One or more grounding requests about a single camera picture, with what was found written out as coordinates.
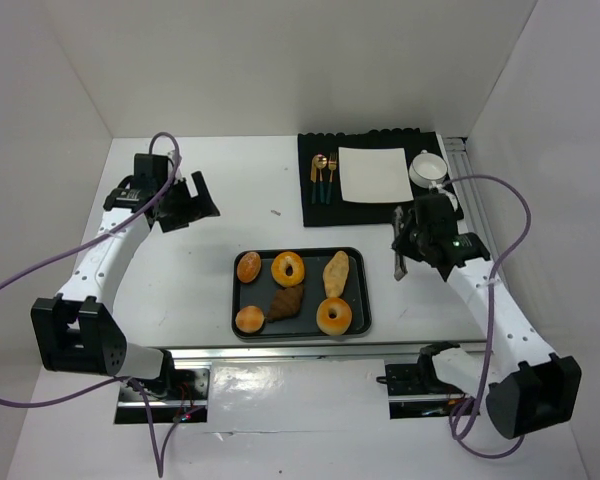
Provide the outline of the metal tongs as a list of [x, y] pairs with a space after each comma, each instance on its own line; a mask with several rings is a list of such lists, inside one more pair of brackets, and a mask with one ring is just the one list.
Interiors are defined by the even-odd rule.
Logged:
[[401, 206], [397, 206], [392, 214], [392, 228], [394, 240], [392, 250], [394, 252], [394, 279], [401, 281], [408, 273], [405, 257], [401, 251], [400, 242], [404, 230], [404, 212]]

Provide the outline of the glazed round bun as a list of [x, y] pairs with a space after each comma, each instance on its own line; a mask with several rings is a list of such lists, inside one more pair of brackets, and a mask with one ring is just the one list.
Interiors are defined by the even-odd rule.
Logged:
[[242, 283], [251, 283], [259, 275], [261, 270], [261, 257], [255, 251], [245, 253], [236, 267], [236, 276]]

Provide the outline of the light round bun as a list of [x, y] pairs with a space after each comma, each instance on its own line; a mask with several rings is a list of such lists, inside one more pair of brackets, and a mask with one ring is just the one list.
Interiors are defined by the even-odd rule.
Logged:
[[235, 317], [236, 328], [245, 334], [258, 332], [265, 323], [265, 315], [257, 306], [246, 306], [242, 308]]

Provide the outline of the brown chocolate croissant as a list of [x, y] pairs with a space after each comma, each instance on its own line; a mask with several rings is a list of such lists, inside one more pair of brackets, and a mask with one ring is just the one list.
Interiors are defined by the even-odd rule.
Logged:
[[266, 313], [266, 320], [276, 322], [296, 315], [301, 309], [303, 296], [303, 284], [277, 290]]

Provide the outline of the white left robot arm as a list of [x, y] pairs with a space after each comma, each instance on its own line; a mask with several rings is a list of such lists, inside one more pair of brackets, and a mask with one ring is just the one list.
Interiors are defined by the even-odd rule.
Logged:
[[31, 319], [43, 366], [49, 371], [133, 377], [164, 394], [178, 380], [172, 355], [129, 342], [112, 316], [121, 281], [154, 226], [168, 233], [217, 217], [201, 172], [189, 190], [172, 156], [134, 157], [134, 171], [105, 198], [94, 245], [52, 298], [39, 298]]

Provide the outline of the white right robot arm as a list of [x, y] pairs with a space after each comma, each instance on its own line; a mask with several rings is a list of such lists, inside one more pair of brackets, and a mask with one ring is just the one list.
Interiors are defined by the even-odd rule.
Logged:
[[438, 271], [486, 336], [475, 362], [459, 347], [432, 354], [437, 380], [463, 390], [496, 431], [515, 439], [572, 417], [582, 370], [532, 327], [497, 274], [480, 238], [459, 231], [451, 200], [433, 193], [414, 201], [393, 249]]

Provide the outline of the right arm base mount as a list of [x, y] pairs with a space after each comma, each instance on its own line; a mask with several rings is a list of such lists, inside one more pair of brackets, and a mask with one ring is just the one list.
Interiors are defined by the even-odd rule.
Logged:
[[376, 382], [386, 387], [391, 420], [448, 417], [467, 395], [442, 382], [434, 372], [433, 357], [459, 347], [436, 342], [420, 349], [416, 361], [386, 364]]

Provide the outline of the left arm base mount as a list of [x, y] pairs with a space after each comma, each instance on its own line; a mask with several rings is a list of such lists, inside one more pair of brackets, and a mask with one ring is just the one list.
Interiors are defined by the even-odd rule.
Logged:
[[[153, 421], [156, 424], [173, 423], [175, 420], [185, 424], [206, 423], [210, 375], [208, 366], [194, 366], [175, 370], [169, 386], [159, 386], [157, 381], [140, 381]], [[137, 387], [129, 384], [120, 387], [114, 423], [147, 424], [144, 399]]]

